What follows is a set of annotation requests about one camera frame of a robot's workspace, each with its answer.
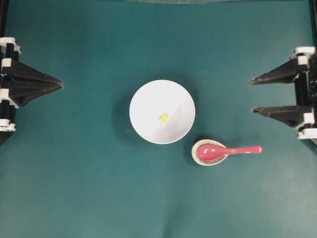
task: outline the yellow food piece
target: yellow food piece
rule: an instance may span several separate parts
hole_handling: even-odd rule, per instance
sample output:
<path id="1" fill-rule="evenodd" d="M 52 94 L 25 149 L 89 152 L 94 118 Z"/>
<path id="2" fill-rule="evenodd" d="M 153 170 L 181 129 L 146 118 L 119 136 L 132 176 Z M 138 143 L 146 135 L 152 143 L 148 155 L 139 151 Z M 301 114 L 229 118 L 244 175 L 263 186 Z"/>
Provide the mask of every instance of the yellow food piece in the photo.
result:
<path id="1" fill-rule="evenodd" d="M 159 118 L 158 118 L 161 122 L 166 122 L 168 119 L 168 115 L 166 113 L 162 114 Z"/>

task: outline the green tabletop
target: green tabletop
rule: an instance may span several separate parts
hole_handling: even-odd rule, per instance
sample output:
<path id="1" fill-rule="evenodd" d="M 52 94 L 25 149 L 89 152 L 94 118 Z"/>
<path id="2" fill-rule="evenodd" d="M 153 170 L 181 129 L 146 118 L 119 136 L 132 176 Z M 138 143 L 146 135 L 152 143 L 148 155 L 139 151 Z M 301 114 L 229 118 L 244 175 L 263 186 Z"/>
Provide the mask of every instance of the green tabletop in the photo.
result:
<path id="1" fill-rule="evenodd" d="M 65 89 L 19 109 L 0 147 L 1 238 L 317 236 L 315 147 L 250 112 L 294 105 L 294 85 L 248 85 L 313 44 L 307 0 L 11 0 L 6 35 Z M 129 121 L 132 95 L 156 79 L 196 104 L 169 145 Z M 191 157 L 202 138 L 264 151 L 203 167 Z"/>

